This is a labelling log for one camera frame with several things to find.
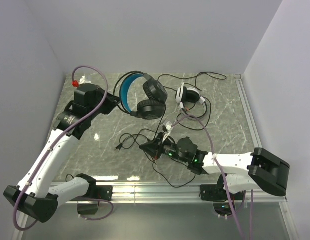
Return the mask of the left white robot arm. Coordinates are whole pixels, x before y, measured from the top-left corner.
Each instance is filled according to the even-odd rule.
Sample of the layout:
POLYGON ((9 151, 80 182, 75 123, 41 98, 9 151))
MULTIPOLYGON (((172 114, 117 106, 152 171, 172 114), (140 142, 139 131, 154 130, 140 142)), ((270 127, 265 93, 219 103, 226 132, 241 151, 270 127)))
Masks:
POLYGON ((49 139, 35 164, 25 177, 16 185, 6 187, 3 195, 14 207, 37 222, 45 223, 52 218, 58 207, 66 202, 85 198, 89 200, 110 200, 104 197, 96 185, 96 179, 78 174, 73 180, 52 187, 61 165, 77 148, 92 120, 99 114, 108 115, 120 103, 120 98, 101 87, 81 84, 74 91, 74 99, 60 113, 49 139))

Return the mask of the black blue headphones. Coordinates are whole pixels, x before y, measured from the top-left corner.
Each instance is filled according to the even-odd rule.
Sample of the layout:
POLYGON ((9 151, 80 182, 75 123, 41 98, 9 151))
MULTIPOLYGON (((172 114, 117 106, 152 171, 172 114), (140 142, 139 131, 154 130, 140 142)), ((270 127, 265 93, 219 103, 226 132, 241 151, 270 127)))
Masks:
POLYGON ((121 100, 118 107, 123 113, 138 119, 156 120, 164 116, 166 111, 166 100, 168 94, 165 88, 155 80, 151 75, 141 71, 130 71, 122 75, 113 88, 113 93, 119 87, 119 98, 121 100), (132 111, 128 104, 128 91, 133 82, 139 78, 145 79, 142 85, 143 91, 147 96, 137 104, 137 111, 132 111))

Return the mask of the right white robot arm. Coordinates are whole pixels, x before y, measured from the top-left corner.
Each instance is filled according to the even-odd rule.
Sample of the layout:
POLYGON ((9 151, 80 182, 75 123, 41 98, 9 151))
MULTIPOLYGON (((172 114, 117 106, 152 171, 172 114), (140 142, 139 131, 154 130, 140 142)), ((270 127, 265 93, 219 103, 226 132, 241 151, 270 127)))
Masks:
POLYGON ((223 190, 236 194, 242 191, 262 190, 284 197, 290 166, 287 162, 264 148, 242 154, 217 154, 198 150, 188 137, 172 142, 162 135, 139 147, 154 160, 161 155, 187 164, 187 169, 196 175, 220 174, 226 181, 223 190))

